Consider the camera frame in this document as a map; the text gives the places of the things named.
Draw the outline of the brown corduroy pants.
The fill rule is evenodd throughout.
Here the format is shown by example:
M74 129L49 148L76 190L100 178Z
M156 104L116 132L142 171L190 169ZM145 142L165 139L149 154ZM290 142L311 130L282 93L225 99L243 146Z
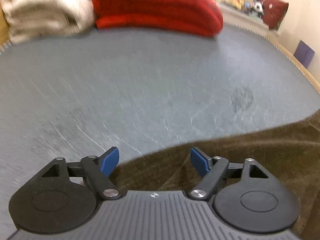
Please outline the brown corduroy pants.
M257 160L299 198L301 212L294 232L302 239L319 239L319 112L264 131L150 153L118 165L110 179L121 190L191 189L200 181L190 163L192 147L232 163Z

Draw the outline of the panda plush toy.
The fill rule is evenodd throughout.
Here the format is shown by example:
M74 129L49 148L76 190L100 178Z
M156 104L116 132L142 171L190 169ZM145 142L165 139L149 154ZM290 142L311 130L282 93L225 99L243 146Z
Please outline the panda plush toy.
M254 11L258 14L263 15L264 14L264 10L263 10L263 5L261 2L253 2L252 6L251 6L251 11Z

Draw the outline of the red folded blanket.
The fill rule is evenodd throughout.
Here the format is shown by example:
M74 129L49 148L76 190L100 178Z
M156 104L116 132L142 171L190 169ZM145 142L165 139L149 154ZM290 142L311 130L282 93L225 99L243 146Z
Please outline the red folded blanket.
M99 29L157 28L212 38L223 29L213 0L92 0Z

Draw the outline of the purple wall panel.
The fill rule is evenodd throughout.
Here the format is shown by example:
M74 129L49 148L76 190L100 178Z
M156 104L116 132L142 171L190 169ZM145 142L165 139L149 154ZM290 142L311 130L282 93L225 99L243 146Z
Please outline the purple wall panel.
M294 57L306 68L310 66L310 63L313 59L315 51L309 47L305 42L300 40L295 53Z

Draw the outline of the beige folded blanket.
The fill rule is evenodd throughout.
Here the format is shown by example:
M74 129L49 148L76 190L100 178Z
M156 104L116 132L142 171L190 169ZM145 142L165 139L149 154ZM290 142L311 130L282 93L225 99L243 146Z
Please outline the beige folded blanket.
M40 36L70 36L93 26L92 0L1 0L12 43Z

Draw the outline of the dark red cushion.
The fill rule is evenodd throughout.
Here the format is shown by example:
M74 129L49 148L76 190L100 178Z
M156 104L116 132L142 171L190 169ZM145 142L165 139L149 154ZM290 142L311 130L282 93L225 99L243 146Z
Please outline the dark red cushion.
M263 22L270 30L278 30L287 13L289 3L281 0L261 0L260 2L264 11Z

